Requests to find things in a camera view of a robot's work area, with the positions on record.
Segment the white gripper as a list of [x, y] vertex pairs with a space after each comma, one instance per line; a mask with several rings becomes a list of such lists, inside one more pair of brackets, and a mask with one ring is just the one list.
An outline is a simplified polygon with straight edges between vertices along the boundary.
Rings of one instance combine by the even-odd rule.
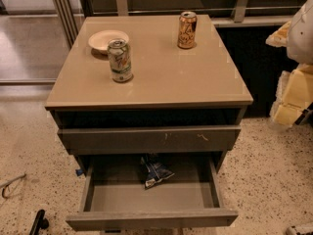
[[[265, 43], [272, 47], [286, 47], [291, 22], [286, 22], [267, 37]], [[313, 65], [299, 64], [292, 72], [283, 70], [278, 80], [276, 100], [270, 119], [280, 126], [291, 127], [302, 111], [313, 103]]]

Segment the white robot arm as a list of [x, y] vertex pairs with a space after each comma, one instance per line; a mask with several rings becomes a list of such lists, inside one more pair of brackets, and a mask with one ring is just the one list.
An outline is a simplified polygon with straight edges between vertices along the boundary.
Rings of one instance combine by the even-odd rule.
[[313, 0], [307, 0], [289, 22], [269, 35], [266, 44], [286, 47], [288, 58], [298, 63], [293, 71], [282, 71], [270, 111], [274, 124], [292, 127], [312, 112]]

